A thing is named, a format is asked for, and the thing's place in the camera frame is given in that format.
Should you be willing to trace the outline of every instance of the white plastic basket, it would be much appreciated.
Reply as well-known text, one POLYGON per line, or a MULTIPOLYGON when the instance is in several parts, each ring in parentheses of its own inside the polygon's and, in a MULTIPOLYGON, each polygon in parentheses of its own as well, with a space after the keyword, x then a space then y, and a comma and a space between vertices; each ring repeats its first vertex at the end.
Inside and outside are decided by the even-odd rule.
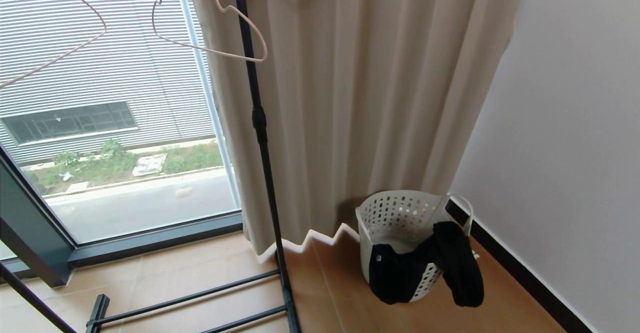
MULTIPOLYGON (((448 201, 453 200, 468 215, 462 226, 468 236, 474 219, 471 204, 461 196, 429 194, 421 191, 382 191, 371 195, 356 208, 360 237, 360 265, 369 282, 371 250, 375 244, 388 244, 398 254, 408 253, 434 233, 434 224, 454 221, 446 212, 448 201)), ((432 290, 442 270, 429 263, 410 302, 423 298, 432 290)))

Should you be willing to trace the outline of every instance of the clothes rack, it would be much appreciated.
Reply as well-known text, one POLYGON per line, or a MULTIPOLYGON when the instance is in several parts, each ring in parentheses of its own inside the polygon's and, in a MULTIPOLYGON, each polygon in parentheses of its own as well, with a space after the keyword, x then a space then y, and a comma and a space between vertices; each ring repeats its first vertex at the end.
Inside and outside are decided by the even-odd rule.
MULTIPOLYGON (((235 0, 235 2, 236 2, 237 9, 240 10, 242 14, 248 17, 249 13, 247 12, 247 0, 235 0)), ((247 21, 243 20, 242 17, 239 16, 238 20, 240 23, 240 34, 242 37, 242 46, 244 48, 244 54, 246 57, 254 58, 254 46, 251 38, 251 28, 247 23, 247 21)), ((268 271, 265 273, 257 274, 254 276, 250 276, 248 278, 243 278, 235 282, 227 283, 225 285, 220 285, 219 287, 202 290, 201 292, 183 296, 181 298, 164 301, 162 303, 146 306, 144 308, 139 308, 136 310, 131 310, 129 312, 124 312, 121 314, 116 314, 108 317, 105 317, 105 315, 106 315, 107 308, 109 306, 110 299, 105 294, 99 294, 93 306, 93 311, 91 312, 89 320, 86 324, 87 333, 99 333, 102 329, 103 324, 127 319, 137 315, 142 315, 144 313, 148 313, 155 310, 160 310, 162 308, 167 308, 169 306, 191 301, 193 299, 198 299, 206 295, 215 294, 217 292, 229 290, 234 287, 246 285, 247 283, 259 281, 261 279, 269 278, 271 276, 276 276, 276 275, 279 275, 279 281, 282 288, 282 296, 284 300, 283 305, 276 306, 269 310, 265 310, 261 313, 250 315, 249 317, 244 317, 243 319, 239 319, 237 321, 233 321, 231 323, 227 323, 227 324, 206 330, 202 333, 223 332, 238 326, 242 326, 250 322, 263 319, 265 317, 269 317, 271 315, 275 315, 280 312, 286 313, 286 320, 288 321, 289 331, 291 333, 300 333, 302 331, 300 328, 300 322, 298 321, 296 306, 293 301, 293 291, 291 290, 289 273, 287 271, 287 264, 285 262, 285 256, 284 256, 284 248, 282 246, 282 234, 281 234, 280 222, 278 217, 278 207, 276 204, 274 177, 272 172, 271 160, 269 157, 269 147, 268 147, 268 139, 267 139, 267 119, 266 119, 265 110, 263 109, 261 99, 260 99, 260 90, 258 87, 258 74, 256 73, 256 63, 253 61, 246 61, 246 70, 247 70, 247 78, 249 80, 249 91, 251 94, 251 101, 253 103, 253 110, 251 112, 251 121, 253 123, 253 127, 255 128, 258 146, 260 147, 262 169, 264 173, 264 180, 265 180, 265 185, 267 189, 267 197, 269 201, 269 210, 270 210, 271 220, 273 223, 273 231, 275 235, 275 243, 276 243, 275 258, 276 258, 277 269, 274 269, 272 271, 268 271)), ((41 299, 38 298, 38 296, 36 296, 33 292, 31 292, 31 290, 29 290, 29 288, 27 288, 24 283, 22 283, 16 276, 14 276, 14 274, 11 273, 9 269, 7 269, 7 267, 2 265, 2 263, 0 263, 0 274, 1 274, 1 277, 7 282, 9 286, 11 286, 14 290, 16 290, 18 294, 20 294, 28 303, 30 303, 30 305, 34 306, 34 308, 38 310, 38 312, 44 315, 44 317, 46 317, 51 323, 53 323, 60 331, 64 333, 76 333, 76 331, 71 326, 69 326, 66 322, 64 322, 64 320, 61 319, 61 317, 55 314, 45 303, 43 303, 43 301, 41 301, 41 299)))

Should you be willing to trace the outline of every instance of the building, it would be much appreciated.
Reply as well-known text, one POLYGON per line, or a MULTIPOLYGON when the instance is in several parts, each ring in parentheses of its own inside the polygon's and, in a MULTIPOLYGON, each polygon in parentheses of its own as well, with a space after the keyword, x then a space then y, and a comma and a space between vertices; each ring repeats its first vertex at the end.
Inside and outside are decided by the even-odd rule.
MULTIPOLYGON (((142 147, 212 137, 192 50, 154 35, 154 1, 87 0, 103 16, 107 33, 0 88, 0 145, 16 162, 94 152, 109 139, 142 147)), ((189 4, 196 17, 191 0, 189 4)), ((156 24, 163 35, 189 41, 179 0, 163 0, 156 24)), ((78 0, 0 0, 0 82, 61 55, 101 29, 98 17, 78 0)))

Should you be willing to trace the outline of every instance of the pink wire hanger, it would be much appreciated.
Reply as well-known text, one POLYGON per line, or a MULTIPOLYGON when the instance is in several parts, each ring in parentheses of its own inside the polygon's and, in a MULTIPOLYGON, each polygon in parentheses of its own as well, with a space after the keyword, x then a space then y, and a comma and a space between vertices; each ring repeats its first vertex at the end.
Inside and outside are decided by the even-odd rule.
POLYGON ((96 39, 102 37, 105 35, 105 33, 107 33, 107 23, 105 23, 105 19, 103 19, 103 16, 96 10, 96 8, 94 8, 91 4, 87 3, 86 0, 78 0, 81 1, 82 3, 84 3, 87 7, 91 8, 91 10, 96 14, 96 16, 98 16, 98 18, 100 19, 100 21, 102 22, 102 32, 98 33, 98 35, 92 37, 91 39, 89 39, 88 41, 85 41, 84 43, 76 46, 75 48, 69 50, 68 52, 62 53, 60 55, 58 55, 58 57, 55 57, 54 59, 51 59, 50 61, 42 64, 41 66, 36 67, 35 69, 32 69, 26 73, 23 73, 22 75, 18 75, 17 77, 11 78, 5 82, 0 82, 0 89, 2 89, 3 87, 6 87, 8 85, 11 85, 12 83, 18 82, 19 80, 22 80, 22 78, 27 78, 28 76, 39 72, 45 68, 47 68, 48 66, 54 64, 55 62, 61 60, 62 58, 70 55, 71 53, 74 53, 76 51, 78 51, 80 48, 86 46, 87 44, 95 41, 96 39))
POLYGON ((238 60, 244 60, 244 61, 249 61, 249 62, 260 63, 260 62, 264 62, 267 59, 267 56, 268 56, 267 43, 265 42, 265 37, 263 37, 263 33, 260 32, 258 27, 256 27, 256 24, 254 24, 253 21, 251 21, 249 19, 249 17, 244 15, 240 10, 238 10, 238 8, 234 7, 233 5, 227 5, 226 7, 222 7, 220 1, 219 0, 215 0, 215 5, 217 5, 217 9, 220 12, 222 12, 222 13, 227 12, 227 11, 236 12, 236 14, 238 14, 238 16, 242 17, 242 19, 244 19, 244 21, 249 24, 249 27, 251 27, 251 29, 254 32, 256 32, 256 34, 258 34, 258 38, 260 39, 260 44, 262 46, 262 52, 263 52, 262 58, 252 58, 252 57, 247 57, 245 55, 237 55, 237 54, 233 54, 233 53, 222 52, 221 50, 209 49, 209 48, 206 48, 204 46, 182 43, 180 41, 175 41, 173 39, 170 39, 170 38, 167 38, 165 36, 160 35, 158 33, 158 31, 156 30, 155 13, 156 13, 156 7, 161 5, 161 4, 162 4, 162 0, 155 0, 155 2, 153 2, 153 9, 151 9, 151 24, 153 25, 153 33, 155 33, 155 35, 160 37, 161 39, 163 39, 163 40, 165 40, 167 42, 178 44, 180 46, 190 47, 190 48, 195 48, 195 49, 201 49, 202 51, 211 52, 211 53, 215 53, 217 55, 221 55, 221 56, 224 56, 224 57, 235 58, 235 59, 238 59, 238 60))

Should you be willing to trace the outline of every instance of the curtain fold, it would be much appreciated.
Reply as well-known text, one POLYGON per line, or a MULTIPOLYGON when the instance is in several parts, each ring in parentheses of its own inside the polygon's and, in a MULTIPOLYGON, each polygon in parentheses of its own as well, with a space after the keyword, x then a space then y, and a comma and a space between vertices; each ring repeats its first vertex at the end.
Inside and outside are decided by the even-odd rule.
MULTIPOLYGON (((256 67, 283 237, 332 237, 341 204, 380 190, 446 194, 519 3, 247 0, 269 48, 256 67)), ((212 0, 194 4, 206 45, 242 54, 238 17, 212 0)), ((246 66, 208 61, 245 232, 261 254, 274 233, 246 66)))

